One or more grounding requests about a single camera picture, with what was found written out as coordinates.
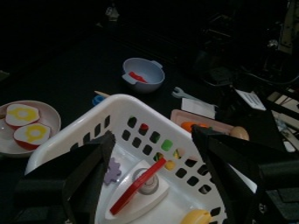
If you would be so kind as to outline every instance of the red toy item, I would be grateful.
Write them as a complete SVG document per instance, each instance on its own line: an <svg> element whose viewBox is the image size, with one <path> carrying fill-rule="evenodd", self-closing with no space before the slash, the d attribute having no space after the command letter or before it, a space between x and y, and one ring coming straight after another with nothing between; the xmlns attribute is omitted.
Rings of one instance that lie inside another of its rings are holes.
<svg viewBox="0 0 299 224"><path fill-rule="evenodd" d="M156 173L164 168L166 164L166 159L161 160L150 167L150 169L143 173L143 175L137 179L133 185L127 188L126 192L121 196L115 205L110 208L110 212L117 215L126 204L130 202L137 194L138 189L145 185L146 181L156 175Z"/></svg>
<svg viewBox="0 0 299 224"><path fill-rule="evenodd" d="M135 72L130 72L129 74L130 74L130 76L131 76L134 79L137 79L138 81L142 81L142 82L147 83L145 77L141 76L141 75L138 75Z"/></svg>

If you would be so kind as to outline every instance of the metal part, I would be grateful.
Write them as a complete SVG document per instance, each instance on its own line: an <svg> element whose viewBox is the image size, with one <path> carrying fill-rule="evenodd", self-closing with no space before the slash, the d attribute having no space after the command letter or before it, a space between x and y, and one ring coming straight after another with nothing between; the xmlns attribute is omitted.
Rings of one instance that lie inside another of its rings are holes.
<svg viewBox="0 0 299 224"><path fill-rule="evenodd" d="M278 50L293 54L294 26L296 26L296 8L297 1L290 0L289 10L285 17L285 25L282 29L281 45Z"/></svg>
<svg viewBox="0 0 299 224"><path fill-rule="evenodd" d="M260 212L261 212L262 214L265 214L265 213L268 212L268 206L264 205L262 203L260 203L260 205L258 205L258 210L260 210Z"/></svg>
<svg viewBox="0 0 299 224"><path fill-rule="evenodd" d="M280 46L280 43L277 41L277 39L270 39L269 42L268 42L268 47L269 48L278 48Z"/></svg>

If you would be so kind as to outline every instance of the small blue object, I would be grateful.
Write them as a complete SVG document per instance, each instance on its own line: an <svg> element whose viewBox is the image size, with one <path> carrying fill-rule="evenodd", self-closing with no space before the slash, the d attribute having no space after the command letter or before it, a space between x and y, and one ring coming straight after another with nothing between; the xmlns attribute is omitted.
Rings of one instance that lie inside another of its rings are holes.
<svg viewBox="0 0 299 224"><path fill-rule="evenodd" d="M106 100L106 97L103 95L98 94L94 97L94 99L93 99L94 106L97 106L98 104L101 104L105 100Z"/></svg>

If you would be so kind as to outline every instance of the purple toy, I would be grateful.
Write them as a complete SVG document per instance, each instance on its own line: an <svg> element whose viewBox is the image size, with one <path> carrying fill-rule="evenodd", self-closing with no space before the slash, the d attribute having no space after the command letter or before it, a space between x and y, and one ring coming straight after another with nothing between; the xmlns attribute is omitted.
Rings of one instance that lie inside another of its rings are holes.
<svg viewBox="0 0 299 224"><path fill-rule="evenodd" d="M117 162L117 159L113 157L109 161L109 169L105 177L105 183L109 184L114 181L118 182L118 176L122 174L119 170L121 163Z"/></svg>

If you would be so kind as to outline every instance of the black object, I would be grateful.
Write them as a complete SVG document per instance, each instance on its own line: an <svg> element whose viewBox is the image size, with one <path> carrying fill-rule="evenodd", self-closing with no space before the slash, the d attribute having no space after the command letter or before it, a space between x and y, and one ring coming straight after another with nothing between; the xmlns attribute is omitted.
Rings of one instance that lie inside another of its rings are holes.
<svg viewBox="0 0 299 224"><path fill-rule="evenodd" d="M262 144L193 126L230 224L299 221L299 160ZM252 190L234 168L257 184Z"/></svg>
<svg viewBox="0 0 299 224"><path fill-rule="evenodd" d="M57 209L57 217L47 213L42 223L95 223L103 178L115 143L115 136L109 131L105 136L30 172L15 190L15 206L22 209ZM21 216L17 223L33 223L19 222L23 220Z"/></svg>

